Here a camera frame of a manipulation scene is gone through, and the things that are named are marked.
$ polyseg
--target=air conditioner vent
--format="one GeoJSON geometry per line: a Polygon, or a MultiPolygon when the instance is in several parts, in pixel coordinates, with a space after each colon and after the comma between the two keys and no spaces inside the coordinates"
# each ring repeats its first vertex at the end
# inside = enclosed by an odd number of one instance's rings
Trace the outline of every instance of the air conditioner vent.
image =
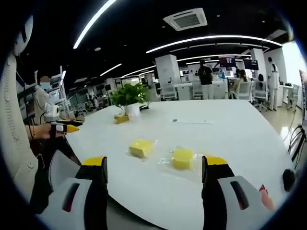
{"type": "Polygon", "coordinates": [[[165,17],[163,20],[176,31],[206,26],[208,24],[202,8],[175,13],[165,17]]]}

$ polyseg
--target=black shirt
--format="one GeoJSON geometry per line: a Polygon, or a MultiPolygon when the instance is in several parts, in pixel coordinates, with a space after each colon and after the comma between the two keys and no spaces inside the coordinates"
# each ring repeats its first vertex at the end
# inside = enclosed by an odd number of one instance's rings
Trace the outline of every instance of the black shirt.
{"type": "Polygon", "coordinates": [[[198,75],[201,80],[202,85],[211,85],[212,79],[211,79],[211,73],[212,70],[207,66],[201,66],[198,70],[198,75]]]}

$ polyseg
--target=green leaves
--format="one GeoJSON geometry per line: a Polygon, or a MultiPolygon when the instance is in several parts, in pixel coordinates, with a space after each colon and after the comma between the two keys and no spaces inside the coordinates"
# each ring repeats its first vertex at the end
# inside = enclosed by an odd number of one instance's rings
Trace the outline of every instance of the green leaves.
{"type": "Polygon", "coordinates": [[[142,84],[125,84],[122,89],[117,90],[112,95],[114,105],[126,106],[134,103],[143,103],[148,100],[148,89],[142,84]]]}

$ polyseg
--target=white chair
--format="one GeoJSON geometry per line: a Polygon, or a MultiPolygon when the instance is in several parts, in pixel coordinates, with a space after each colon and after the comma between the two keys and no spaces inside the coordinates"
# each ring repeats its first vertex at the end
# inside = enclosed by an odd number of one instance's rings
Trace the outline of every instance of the white chair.
{"type": "Polygon", "coordinates": [[[192,92],[193,92],[193,99],[202,99],[202,89],[201,89],[201,81],[194,80],[192,81],[192,92]]]}
{"type": "Polygon", "coordinates": [[[260,112],[262,108],[264,108],[265,111],[268,110],[268,108],[263,105],[268,101],[268,87],[266,81],[258,81],[258,80],[255,81],[254,98],[258,101],[258,103],[255,104],[254,106],[259,107],[260,112]]]}
{"type": "Polygon", "coordinates": [[[177,92],[173,84],[161,85],[162,88],[162,98],[164,100],[176,100],[177,92]]]}
{"type": "Polygon", "coordinates": [[[288,100],[289,100],[289,106],[287,109],[295,108],[298,100],[298,85],[293,85],[293,89],[288,90],[288,100]]]}
{"type": "Polygon", "coordinates": [[[231,99],[234,99],[235,97],[236,99],[248,100],[249,102],[251,102],[251,86],[252,82],[250,81],[240,82],[236,92],[231,92],[231,99]]]}

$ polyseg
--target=ceiling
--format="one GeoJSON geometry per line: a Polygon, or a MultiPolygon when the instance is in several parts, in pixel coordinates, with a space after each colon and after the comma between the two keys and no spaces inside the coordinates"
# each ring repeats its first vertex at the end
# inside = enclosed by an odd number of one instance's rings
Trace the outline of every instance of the ceiling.
{"type": "MultiPolygon", "coordinates": [[[[77,49],[73,49],[79,34],[92,16],[107,1],[48,0],[34,12],[34,28],[30,42],[19,59],[18,70],[27,83],[34,82],[33,72],[42,70],[52,76],[62,65],[67,71],[64,84],[69,89],[83,86],[76,79],[98,77],[93,81],[116,78],[154,65],[154,59],[170,51],[212,43],[246,43],[276,45],[238,38],[199,40],[167,47],[146,54],[147,50],[184,39],[207,35],[248,35],[266,38],[277,29],[285,30],[282,20],[268,5],[235,4],[234,1],[214,0],[117,0],[88,31],[77,49]],[[175,31],[163,18],[171,14],[203,8],[207,26],[175,31]],[[100,77],[111,67],[118,68],[100,77]]],[[[286,42],[282,36],[278,42],[286,42]]],[[[242,53],[251,46],[199,46],[171,52],[177,59],[214,54],[242,53]]]]}

